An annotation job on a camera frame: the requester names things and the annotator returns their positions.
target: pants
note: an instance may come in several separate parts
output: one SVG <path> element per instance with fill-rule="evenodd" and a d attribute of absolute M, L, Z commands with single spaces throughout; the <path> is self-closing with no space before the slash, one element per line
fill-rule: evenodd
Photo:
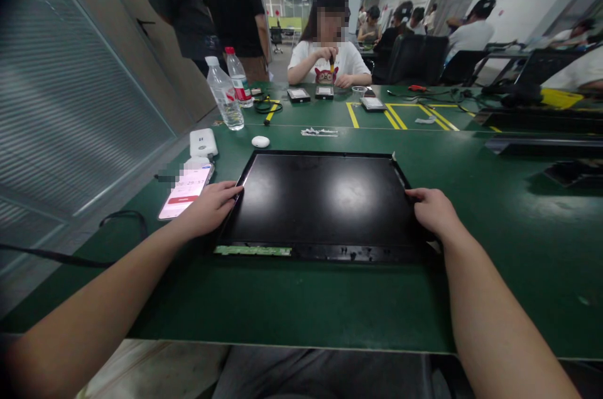
<path fill-rule="evenodd" d="M 239 59 L 245 69 L 249 86 L 253 86 L 255 82 L 270 81 L 264 57 L 239 57 Z"/>
<path fill-rule="evenodd" d="M 220 68 L 222 68 L 222 70 L 226 74 L 228 74 L 228 67 L 226 66 L 226 62 L 224 61 L 224 59 L 218 57 L 218 61 L 220 62 Z M 197 65 L 197 67 L 201 71 L 201 74 L 203 74 L 203 76 L 207 78 L 207 74 L 209 74 L 209 66 L 207 65 L 207 62 L 205 60 L 193 60 L 193 63 Z"/>

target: small black device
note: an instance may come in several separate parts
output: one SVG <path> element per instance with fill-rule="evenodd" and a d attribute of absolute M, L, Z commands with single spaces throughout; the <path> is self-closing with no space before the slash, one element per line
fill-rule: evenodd
<path fill-rule="evenodd" d="M 423 263 L 439 257 L 392 154 L 259 151 L 214 254 Z"/>
<path fill-rule="evenodd" d="M 310 102 L 310 94 L 303 88 L 288 89 L 287 93 L 289 93 L 291 103 Z"/>
<path fill-rule="evenodd" d="M 333 87 L 317 86 L 314 96 L 317 99 L 323 99 L 324 101 L 332 101 L 334 96 Z"/>

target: white t-shirt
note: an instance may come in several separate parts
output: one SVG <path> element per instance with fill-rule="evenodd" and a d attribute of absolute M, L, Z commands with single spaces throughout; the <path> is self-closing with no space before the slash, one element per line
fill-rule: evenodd
<path fill-rule="evenodd" d="M 582 55 L 542 84 L 542 88 L 575 90 L 603 80 L 603 46 Z"/>
<path fill-rule="evenodd" d="M 560 31 L 551 39 L 551 41 L 549 42 L 549 45 L 552 43 L 569 41 L 570 39 L 572 41 L 575 41 L 576 44 L 586 42 L 587 38 L 589 37 L 589 34 L 586 31 L 585 33 L 582 33 L 580 36 L 576 36 L 575 38 L 572 38 L 571 36 L 572 36 L 571 30 Z"/>
<path fill-rule="evenodd" d="M 494 27 L 485 20 L 460 26 L 448 38 L 450 51 L 447 61 L 450 61 L 460 50 L 483 50 L 492 36 L 494 36 Z"/>
<path fill-rule="evenodd" d="M 338 75 L 371 73 L 364 64 L 360 52 L 358 52 L 358 49 L 351 42 L 341 42 L 337 46 L 339 47 L 339 54 L 335 57 L 335 77 L 331 77 L 331 65 L 329 61 L 320 58 L 310 69 L 308 75 L 302 80 L 304 83 L 331 84 L 335 83 Z M 297 66 L 319 49 L 320 46 L 316 43 L 311 44 L 307 41 L 301 41 L 293 49 L 291 62 L 287 69 Z"/>

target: red tool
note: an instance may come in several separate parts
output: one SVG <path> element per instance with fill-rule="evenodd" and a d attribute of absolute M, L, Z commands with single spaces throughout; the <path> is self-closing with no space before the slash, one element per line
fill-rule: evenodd
<path fill-rule="evenodd" d="M 429 91 L 426 87 L 422 87 L 422 86 L 419 86 L 419 85 L 410 85 L 408 87 L 408 90 L 409 91 L 415 91 L 415 92 L 426 92 L 426 91 Z"/>

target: hand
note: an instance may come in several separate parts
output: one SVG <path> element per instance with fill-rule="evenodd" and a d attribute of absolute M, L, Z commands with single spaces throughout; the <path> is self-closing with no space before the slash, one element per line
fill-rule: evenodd
<path fill-rule="evenodd" d="M 406 194 L 420 200 L 415 204 L 416 219 L 440 239 L 464 228 L 454 206 L 441 190 L 412 189 Z"/>
<path fill-rule="evenodd" d="M 349 74 L 342 74 L 335 81 L 335 86 L 340 88 L 349 88 L 352 85 L 354 85 L 354 76 Z"/>
<path fill-rule="evenodd" d="M 199 198 L 188 206 L 171 227 L 178 237 L 184 240 L 203 236 L 216 229 L 234 207 L 234 199 L 243 187 L 235 187 L 235 181 L 219 182 L 207 185 Z"/>
<path fill-rule="evenodd" d="M 321 58 L 324 58 L 326 61 L 328 61 L 331 57 L 333 57 L 333 61 L 335 61 L 335 57 L 338 53 L 339 49 L 337 47 L 323 47 L 314 52 L 314 57 L 316 58 L 316 61 L 320 60 Z"/>

